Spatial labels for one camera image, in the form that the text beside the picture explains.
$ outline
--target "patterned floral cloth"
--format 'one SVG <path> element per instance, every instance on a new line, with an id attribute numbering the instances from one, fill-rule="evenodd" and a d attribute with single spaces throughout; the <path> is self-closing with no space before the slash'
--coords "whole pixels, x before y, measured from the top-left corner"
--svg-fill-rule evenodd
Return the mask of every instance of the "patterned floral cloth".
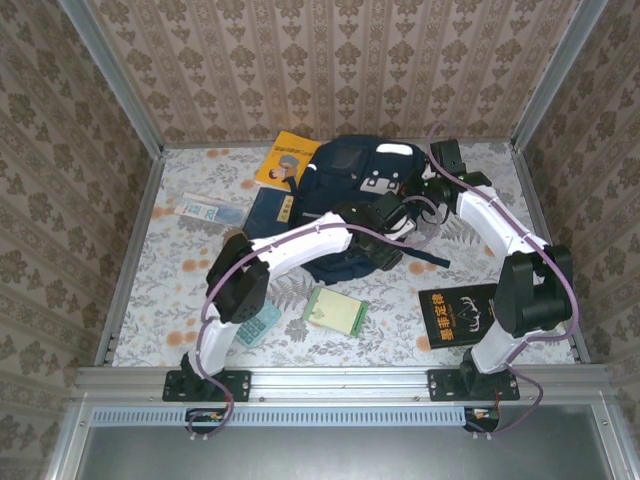
<path id="1" fill-rule="evenodd" d="M 461 146 L 469 170 L 483 171 L 502 201 L 531 227 L 522 190 L 506 144 Z M 185 193 L 251 205 L 253 182 L 268 148 L 167 150 L 162 186 L 140 258 L 131 300 L 115 352 L 114 366 L 178 365 L 197 337 L 205 275 L 229 227 L 180 216 L 174 207 Z M 409 241 L 420 242 L 421 224 Z M 232 367 L 258 366 L 419 366 L 455 365 L 465 347 L 430 350 L 418 291 L 497 281 L 502 261 L 464 222 L 451 216 L 427 250 L 451 260 L 443 269 L 405 256 L 389 272 L 376 271 L 332 290 L 370 302 L 358 338 L 301 320 L 315 283 L 296 268 L 273 280 L 268 298 L 282 317 L 262 342 L 247 349 L 235 342 L 227 357 Z M 536 344 L 522 363 L 571 363 L 568 342 Z"/>

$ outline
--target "floral wallpaper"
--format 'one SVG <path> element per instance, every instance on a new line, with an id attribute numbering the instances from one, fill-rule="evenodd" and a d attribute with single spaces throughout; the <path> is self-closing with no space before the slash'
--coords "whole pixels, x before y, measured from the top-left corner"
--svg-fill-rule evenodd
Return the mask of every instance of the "floral wallpaper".
<path id="1" fill-rule="evenodd" d="M 610 1 L 525 156 L 553 238 L 574 255 L 592 359 L 640 445 L 640 2 Z"/>
<path id="2" fill-rule="evenodd" d="M 57 2 L 0 1 L 0 478 L 47 467 L 149 167 Z"/>
<path id="3" fill-rule="evenodd" d="M 90 0 L 166 144 L 511 135 L 577 0 Z"/>

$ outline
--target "book cover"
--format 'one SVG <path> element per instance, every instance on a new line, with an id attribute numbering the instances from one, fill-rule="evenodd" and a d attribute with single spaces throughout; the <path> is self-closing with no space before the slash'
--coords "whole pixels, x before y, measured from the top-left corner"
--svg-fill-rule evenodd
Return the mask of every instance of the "book cover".
<path id="1" fill-rule="evenodd" d="M 495 320 L 493 297 L 498 285 L 470 285 L 419 292 L 429 346 L 473 345 Z"/>
<path id="2" fill-rule="evenodd" d="M 357 337 L 367 316 L 369 304 L 316 287 L 304 309 L 302 319 L 315 325 L 330 328 L 345 335 Z"/>
<path id="3" fill-rule="evenodd" d="M 279 235 L 289 229 L 293 196 L 272 188 L 261 188 L 242 229 L 249 240 Z"/>
<path id="4" fill-rule="evenodd" d="M 256 174 L 256 183 L 285 192 L 291 191 L 285 179 L 295 178 L 296 185 L 320 142 L 299 137 L 289 132 L 280 132 L 267 158 Z"/>

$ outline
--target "black metal bracket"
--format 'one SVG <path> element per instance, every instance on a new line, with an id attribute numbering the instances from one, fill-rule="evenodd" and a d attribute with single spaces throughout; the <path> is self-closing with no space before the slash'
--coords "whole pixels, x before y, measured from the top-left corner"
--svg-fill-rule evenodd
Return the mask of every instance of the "black metal bracket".
<path id="1" fill-rule="evenodd" d="M 490 385 L 487 385 L 487 388 L 470 391 L 458 368 L 427 370 L 431 401 L 495 401 L 496 391 L 500 401 L 520 400 L 518 381 L 511 372 L 505 370 L 484 376 L 490 377 Z"/>
<path id="2" fill-rule="evenodd" d="M 224 393 L 214 384 L 201 378 L 191 368 L 185 353 L 180 362 L 182 370 L 171 370 L 165 377 L 162 400 L 165 402 L 224 402 Z M 213 378 L 229 389 L 236 402 L 248 402 L 251 393 L 251 371 L 223 370 Z"/>

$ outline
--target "yellow book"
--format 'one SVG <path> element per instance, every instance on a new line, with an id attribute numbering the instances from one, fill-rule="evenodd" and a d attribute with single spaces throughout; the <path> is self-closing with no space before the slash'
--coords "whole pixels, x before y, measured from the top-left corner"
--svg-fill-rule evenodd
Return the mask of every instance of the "yellow book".
<path id="1" fill-rule="evenodd" d="M 296 185 L 299 184 L 304 169 L 320 145 L 320 142 L 293 133 L 280 132 L 256 174 L 256 183 L 289 192 L 291 189 L 285 179 L 293 177 Z"/>

